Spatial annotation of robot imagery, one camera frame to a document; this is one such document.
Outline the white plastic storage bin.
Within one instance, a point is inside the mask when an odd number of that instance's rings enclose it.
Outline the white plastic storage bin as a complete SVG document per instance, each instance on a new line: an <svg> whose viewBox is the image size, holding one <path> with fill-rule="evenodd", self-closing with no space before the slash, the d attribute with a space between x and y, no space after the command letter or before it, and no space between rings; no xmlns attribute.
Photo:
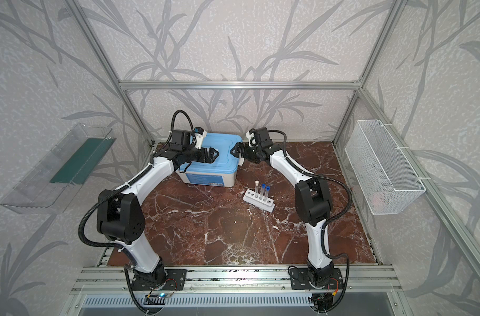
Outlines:
<svg viewBox="0 0 480 316"><path fill-rule="evenodd" d="M177 175L186 184L233 187L236 182L237 173L222 174L187 171L185 173L177 172Z"/></svg>

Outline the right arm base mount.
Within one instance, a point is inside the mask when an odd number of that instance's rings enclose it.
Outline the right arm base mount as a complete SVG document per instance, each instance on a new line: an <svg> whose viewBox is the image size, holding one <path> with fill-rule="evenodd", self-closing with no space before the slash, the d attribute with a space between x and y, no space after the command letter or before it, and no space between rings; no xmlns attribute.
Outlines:
<svg viewBox="0 0 480 316"><path fill-rule="evenodd" d="M347 280L333 263L321 269L311 265L303 268L291 265L287 272L292 290L341 290Z"/></svg>

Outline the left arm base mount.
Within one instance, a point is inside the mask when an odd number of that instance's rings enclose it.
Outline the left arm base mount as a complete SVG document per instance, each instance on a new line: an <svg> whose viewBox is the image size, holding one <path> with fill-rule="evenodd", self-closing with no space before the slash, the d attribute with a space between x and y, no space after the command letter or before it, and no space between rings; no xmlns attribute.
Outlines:
<svg viewBox="0 0 480 316"><path fill-rule="evenodd" d="M134 271L131 283L134 291L169 290L182 291L186 281L187 269L165 269L154 273Z"/></svg>

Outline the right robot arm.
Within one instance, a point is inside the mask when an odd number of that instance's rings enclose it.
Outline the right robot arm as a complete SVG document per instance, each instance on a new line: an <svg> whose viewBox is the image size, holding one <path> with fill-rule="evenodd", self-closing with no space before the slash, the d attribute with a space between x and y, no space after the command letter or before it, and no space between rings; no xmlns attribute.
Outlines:
<svg viewBox="0 0 480 316"><path fill-rule="evenodd" d="M328 226L345 215L352 206L352 192L343 182L307 171L287 152L287 136L281 130L251 129L247 142L237 143L230 153L252 163L267 162L295 188L295 209L306 225L308 238L308 278L312 287L321 289L333 278L336 271L333 261L345 258L346 270L343 287L347 287L350 259L346 253L332 255L329 250ZM332 215L333 203L329 182L344 188L347 204Z"/></svg>

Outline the blue plastic bin lid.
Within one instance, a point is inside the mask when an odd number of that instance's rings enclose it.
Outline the blue plastic bin lid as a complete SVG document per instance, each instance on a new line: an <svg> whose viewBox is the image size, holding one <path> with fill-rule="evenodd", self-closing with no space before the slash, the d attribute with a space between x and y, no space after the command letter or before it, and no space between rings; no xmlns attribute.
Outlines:
<svg viewBox="0 0 480 316"><path fill-rule="evenodd" d="M222 173L232 174L237 171L239 159L233 156L230 151L242 138L233 134L208 133L203 140L203 147L214 148L219 152L219 156L214 163L199 163L194 161L187 172L204 172L204 173Z"/></svg>

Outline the blue-capped test tube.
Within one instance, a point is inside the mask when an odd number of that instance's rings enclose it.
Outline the blue-capped test tube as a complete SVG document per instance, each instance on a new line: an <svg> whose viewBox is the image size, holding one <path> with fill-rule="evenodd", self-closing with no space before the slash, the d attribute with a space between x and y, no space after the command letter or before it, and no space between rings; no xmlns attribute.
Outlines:
<svg viewBox="0 0 480 316"><path fill-rule="evenodd" d="M269 187L269 186L266 186L265 191L264 191L263 201L268 201L269 192L270 192L270 187Z"/></svg>
<svg viewBox="0 0 480 316"><path fill-rule="evenodd" d="M259 199L261 199L261 200L264 198L265 189L266 189L266 184L262 184L260 192L259 192Z"/></svg>

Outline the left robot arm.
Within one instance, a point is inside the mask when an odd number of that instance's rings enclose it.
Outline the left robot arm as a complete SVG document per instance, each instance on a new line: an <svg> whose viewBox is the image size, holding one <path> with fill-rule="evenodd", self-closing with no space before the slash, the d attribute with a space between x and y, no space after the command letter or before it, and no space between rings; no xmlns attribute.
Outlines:
<svg viewBox="0 0 480 316"><path fill-rule="evenodd" d="M95 248L117 248L131 261L137 280L161 287L168 278L162 258L145 236L146 220L141 209L145 198L182 165L213 163L219 152L204 147L206 130L191 125L178 130L170 125L164 145L153 151L148 165L115 190L104 190L86 212L78 227L82 243Z"/></svg>

